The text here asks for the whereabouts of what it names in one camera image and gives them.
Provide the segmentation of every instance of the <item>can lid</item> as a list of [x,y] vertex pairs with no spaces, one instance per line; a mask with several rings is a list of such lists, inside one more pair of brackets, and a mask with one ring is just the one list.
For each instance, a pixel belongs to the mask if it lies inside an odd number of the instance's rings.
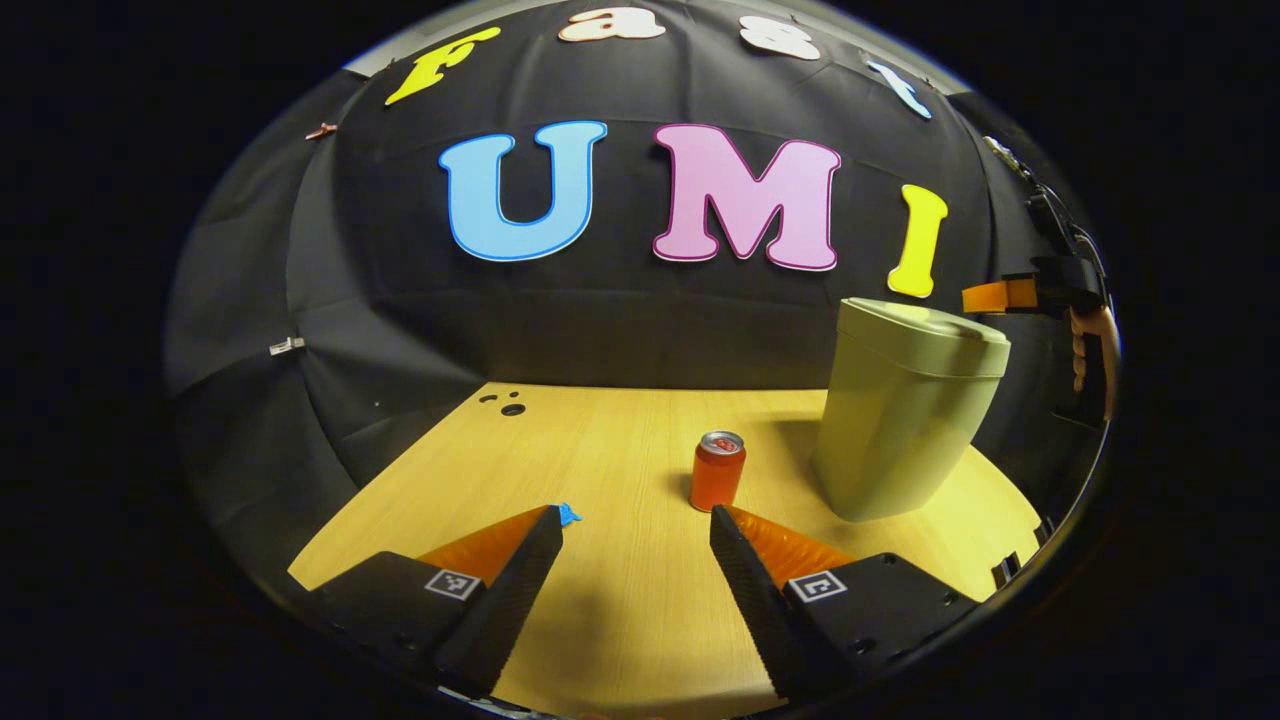
[[1001,377],[1009,338],[996,328],[918,305],[850,297],[841,301],[840,332],[888,361],[941,377]]
[[728,430],[712,430],[703,436],[699,446],[716,455],[737,455],[742,452],[742,438]]

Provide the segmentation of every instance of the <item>wooden table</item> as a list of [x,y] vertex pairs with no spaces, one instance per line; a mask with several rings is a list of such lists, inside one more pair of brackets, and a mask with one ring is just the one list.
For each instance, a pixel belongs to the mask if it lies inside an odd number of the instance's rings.
[[[509,393],[518,392],[512,398]],[[497,395],[498,400],[480,398]],[[923,509],[837,518],[809,457],[826,391],[660,391],[489,383],[342,509],[289,568],[306,588],[390,550],[417,556],[568,502],[552,566],[494,696],[567,716],[726,717],[781,705],[687,501],[707,430],[746,441],[735,505],[863,557],[892,551],[969,597],[1037,550],[1030,503],[968,448]],[[524,414],[500,409],[520,402]]]

